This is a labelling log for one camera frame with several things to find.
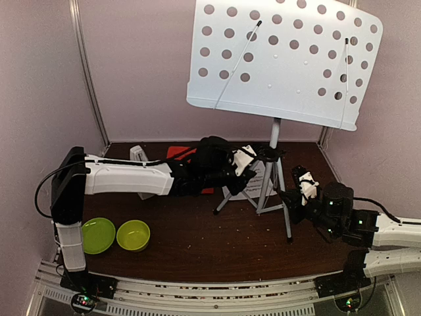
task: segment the paper sheet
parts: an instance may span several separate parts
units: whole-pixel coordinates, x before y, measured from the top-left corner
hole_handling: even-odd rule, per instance
[[[260,196],[260,191],[261,191],[262,183],[263,183],[264,170],[265,170],[264,163],[262,161],[259,161],[255,169],[255,172],[257,173],[256,176],[249,181],[246,189],[244,190],[245,193],[247,193],[252,199]],[[276,192],[272,191],[272,188],[273,188],[273,184],[272,184],[272,181],[270,180],[268,191],[270,191],[271,196],[274,196],[276,195]],[[230,193],[227,187],[223,187],[222,191],[224,192],[224,196],[227,196]],[[242,199],[245,199],[245,196],[240,193],[236,196],[231,197],[230,201],[239,201]]]

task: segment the wire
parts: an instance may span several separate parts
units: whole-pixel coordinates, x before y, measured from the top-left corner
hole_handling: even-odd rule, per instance
[[[392,221],[398,223],[398,224],[406,224],[406,225],[421,225],[421,222],[403,222],[400,219],[398,219],[395,215],[391,214],[382,204],[380,204],[377,201],[374,201],[373,199],[366,199],[364,197],[354,197],[355,201],[365,201],[373,203],[374,205],[377,205],[382,209],[382,211],[389,217]]]
[[[345,38],[345,53],[347,54],[346,58],[345,58],[345,64],[347,65],[347,90],[345,92],[345,97],[344,97],[344,102],[343,102],[343,107],[342,107],[342,117],[341,117],[341,125],[339,126],[339,129],[342,128],[342,124],[343,124],[343,119],[345,117],[345,108],[347,105],[347,101],[348,101],[348,93],[349,93],[349,55],[348,55],[348,46],[349,46],[349,38]]]
[[[249,40],[247,41],[247,44],[245,44],[245,47],[244,47],[244,49],[243,49],[243,52],[242,52],[242,53],[241,53],[241,55],[239,56],[239,59],[238,59],[237,64],[235,65],[234,69],[231,71],[230,77],[229,77],[229,79],[227,80],[227,82],[225,83],[224,89],[222,89],[221,94],[219,95],[218,101],[216,101],[216,103],[215,103],[215,105],[214,105],[214,107],[213,107],[213,109],[214,109],[214,110],[218,107],[218,104],[219,104],[219,102],[221,101],[221,98],[222,98],[222,96],[224,95],[224,93],[225,93],[225,91],[226,91],[226,88],[228,87],[228,84],[230,84],[231,79],[232,79],[232,77],[234,76],[235,72],[237,71],[238,65],[239,65],[239,63],[241,62],[241,60],[242,60],[242,58],[243,58],[243,56],[244,56],[245,51],[247,50],[247,48],[248,48],[248,46],[249,46],[250,42],[251,42],[251,41],[252,41],[252,39],[253,39],[253,36],[256,34],[256,31],[257,31],[257,29],[259,28],[259,26],[260,26],[260,25],[262,25],[262,21],[259,21],[259,22],[257,23],[257,25],[255,26],[255,28],[254,28],[253,32],[252,32],[252,33],[251,33],[251,35],[250,35]]]
[[[55,169],[54,171],[50,172],[50,173],[49,173],[49,174],[48,174],[48,175],[47,175],[44,179],[42,179],[42,180],[41,180],[41,182],[38,184],[37,190],[35,191],[35,208],[36,208],[37,212],[38,212],[38,213],[39,213],[42,217],[45,217],[45,218],[47,218],[47,219],[52,219],[52,216],[47,215],[47,214],[45,214],[43,211],[41,211],[41,209],[39,208],[39,205],[38,205],[38,195],[39,195],[39,191],[41,190],[41,188],[42,188],[42,186],[44,185],[44,183],[45,183],[48,179],[50,179],[52,176],[54,176],[55,174],[57,174],[57,173],[59,173],[59,172],[61,172],[61,171],[65,170],[65,169],[68,169],[68,168],[74,167],[74,166],[76,166],[76,165],[80,165],[80,164],[88,163],[88,162],[93,162],[93,161],[78,161],[77,163],[71,163],[71,164],[69,164],[69,165],[66,165],[66,166],[63,166],[63,167],[61,167],[61,168]]]
[[[401,224],[401,220],[399,220],[395,215],[391,214],[382,204],[380,204],[377,201],[374,201],[373,199],[367,199],[365,197],[354,197],[355,201],[364,201],[364,202],[370,202],[374,205],[377,205],[378,207],[380,207],[382,209],[382,211],[387,215],[387,217],[389,217],[392,221]]]
[[[361,307],[359,307],[359,308],[357,309],[357,311],[360,311],[361,309],[364,309],[364,308],[368,305],[368,303],[370,303],[371,299],[372,299],[372,298],[373,298],[373,296],[374,296],[374,292],[376,291],[376,285],[377,285],[377,277],[375,276],[375,277],[374,277],[373,290],[372,290],[372,292],[371,292],[370,296],[368,297],[368,299],[366,300],[366,302],[364,303],[364,305],[363,305],[363,306],[361,306]]]

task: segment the plastic bowl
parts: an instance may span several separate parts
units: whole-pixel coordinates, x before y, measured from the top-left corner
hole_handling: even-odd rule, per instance
[[[110,248],[116,238],[116,228],[108,219],[98,217],[85,223],[82,234],[85,253],[97,255]]]
[[[137,220],[125,222],[117,231],[118,244],[131,252],[144,250],[150,237],[151,231],[146,223]]]

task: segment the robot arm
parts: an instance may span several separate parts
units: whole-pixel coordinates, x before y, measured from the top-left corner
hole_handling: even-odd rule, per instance
[[[341,183],[331,182],[322,191],[301,166],[293,169],[293,178],[297,189],[284,192],[282,198],[295,224],[310,220],[331,238],[366,248],[349,254],[342,273],[316,279],[320,297],[370,285],[369,278],[379,275],[421,270],[421,220],[398,219],[375,201],[355,198],[353,189]],[[385,213],[354,209],[354,199],[374,202]],[[371,250],[382,246],[404,248]]]
[[[182,160],[152,162],[104,159],[86,155],[81,147],[70,150],[51,183],[51,216],[73,290],[87,289],[94,283],[97,287],[90,291],[96,293],[100,286],[86,269],[81,229],[86,194],[198,196],[205,188],[226,186],[235,196],[256,175],[250,170],[254,161],[277,161],[280,157],[275,149],[264,145],[238,148],[214,136],[201,140],[195,149]]]

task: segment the metal pole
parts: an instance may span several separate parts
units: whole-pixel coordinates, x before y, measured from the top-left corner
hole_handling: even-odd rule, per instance
[[[282,171],[282,162],[280,158],[278,161],[276,161],[276,166],[278,170],[278,178],[279,178],[281,191],[285,191],[284,172]],[[287,241],[292,242],[292,232],[291,232],[291,223],[289,221],[289,211],[288,211],[287,205],[284,202],[282,203],[284,205],[284,218],[285,218],[285,227],[287,229]]]
[[[82,30],[82,21],[80,20],[79,0],[69,0],[69,4],[70,4],[70,14],[72,17],[74,33],[76,36],[76,41],[78,42],[80,61],[82,63],[82,70],[84,71],[84,79],[85,79],[87,94],[89,97],[89,102],[91,103],[93,116],[97,123],[99,132],[101,133],[102,141],[105,147],[107,147],[110,144],[110,140],[107,134],[107,130],[105,129],[105,124],[104,124],[103,117],[101,115],[101,110],[99,109],[97,95],[93,87],[91,69],[87,61],[87,51],[86,51],[86,46],[85,46],[84,33]]]
[[[274,118],[274,122],[272,124],[272,135],[270,136],[270,143],[269,143],[269,146],[271,148],[276,148],[278,144],[280,128],[281,128],[281,119]],[[266,198],[266,192],[268,191],[268,187],[269,187],[270,174],[272,173],[272,167],[273,167],[273,163],[266,163],[264,176],[263,176],[262,190],[260,192],[259,203],[257,204],[257,213],[260,213],[260,211],[264,207],[264,200]]]

